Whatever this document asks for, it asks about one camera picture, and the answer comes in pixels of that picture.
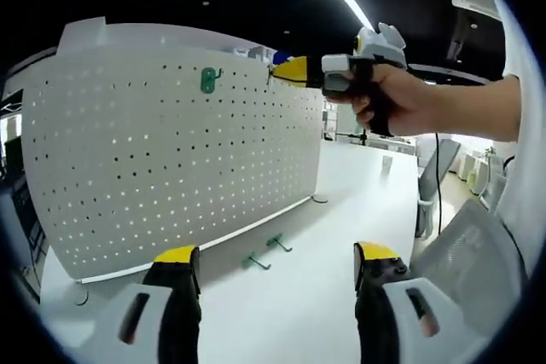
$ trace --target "green peg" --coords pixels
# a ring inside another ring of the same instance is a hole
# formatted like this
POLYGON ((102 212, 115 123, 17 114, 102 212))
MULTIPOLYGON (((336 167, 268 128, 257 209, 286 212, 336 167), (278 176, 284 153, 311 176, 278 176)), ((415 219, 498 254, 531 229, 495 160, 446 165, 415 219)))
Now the green peg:
POLYGON ((279 245, 284 251, 292 251, 292 247, 286 247, 281 243, 282 234, 278 234, 269 239, 266 243, 267 246, 279 245))
POLYGON ((216 70, 212 67, 205 67, 201 71, 201 91, 205 94, 212 94, 216 80, 220 77, 222 77, 222 69, 219 69, 218 75, 216 75, 216 70))
POLYGON ((242 265, 247 268, 252 263, 257 264, 260 268, 263 270, 269 270, 271 268, 270 264, 262 264, 257 258, 256 258, 256 252, 252 252, 249 256, 245 257, 242 261, 242 265))

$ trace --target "hand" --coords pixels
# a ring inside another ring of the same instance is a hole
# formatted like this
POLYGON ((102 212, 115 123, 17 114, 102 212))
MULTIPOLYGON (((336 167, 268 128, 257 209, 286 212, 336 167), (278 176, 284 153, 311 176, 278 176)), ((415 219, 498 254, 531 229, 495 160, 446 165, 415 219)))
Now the hand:
MULTIPOLYGON (((434 85, 387 64, 374 66, 372 81, 394 101, 396 108, 389 117, 389 130, 395 136, 416 136, 434 132, 439 115, 439 93, 434 85)), ((374 112, 367 109, 367 96, 328 98, 330 102, 352 104, 357 122, 369 129, 374 112)))

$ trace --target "white pegboard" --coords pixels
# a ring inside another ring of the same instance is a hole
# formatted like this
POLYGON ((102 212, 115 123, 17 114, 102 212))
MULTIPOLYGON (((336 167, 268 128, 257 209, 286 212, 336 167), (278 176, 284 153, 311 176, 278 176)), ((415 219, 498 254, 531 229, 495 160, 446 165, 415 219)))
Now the white pegboard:
POLYGON ((103 47, 26 72, 27 179, 74 279, 215 240, 315 191, 322 97, 268 84, 257 61, 103 47), (209 95, 204 67, 223 69, 209 95))

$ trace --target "black ceiling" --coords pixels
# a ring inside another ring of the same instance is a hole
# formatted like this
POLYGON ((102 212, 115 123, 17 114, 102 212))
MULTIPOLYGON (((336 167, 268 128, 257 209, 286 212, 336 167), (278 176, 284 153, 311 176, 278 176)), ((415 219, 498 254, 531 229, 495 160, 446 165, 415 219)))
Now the black ceiling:
MULTIPOLYGON (((395 25, 410 63, 445 66, 498 78, 504 62, 500 22, 454 8, 451 0, 357 0, 372 24, 395 25), (467 31, 448 60, 457 22, 467 31)), ((342 0, 4 0, 0 69, 56 46, 70 21, 105 15, 108 23, 153 22, 194 26, 290 51, 295 55, 351 52, 361 24, 342 0), (210 4, 203 6, 203 1, 210 4)))

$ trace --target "chair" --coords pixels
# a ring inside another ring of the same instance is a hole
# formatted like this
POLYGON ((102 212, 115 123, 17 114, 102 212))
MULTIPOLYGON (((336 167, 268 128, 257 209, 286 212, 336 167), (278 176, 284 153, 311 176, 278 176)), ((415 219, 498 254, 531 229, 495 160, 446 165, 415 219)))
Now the chair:
POLYGON ((479 194, 479 201, 485 208, 495 211, 507 179, 504 176, 501 157, 490 155, 487 157, 487 164, 489 168, 487 183, 484 190, 479 194))
POLYGON ((417 226, 415 237, 426 239, 433 232, 433 213, 438 195, 438 184, 436 181, 436 155, 439 153, 439 182, 445 178, 448 170, 455 159, 461 144, 453 140, 444 139, 434 151, 433 156, 419 177, 419 205, 417 208, 417 226))
POLYGON ((410 268, 458 304, 466 324, 483 336, 494 335, 503 324, 525 280, 508 231, 473 199, 410 268))

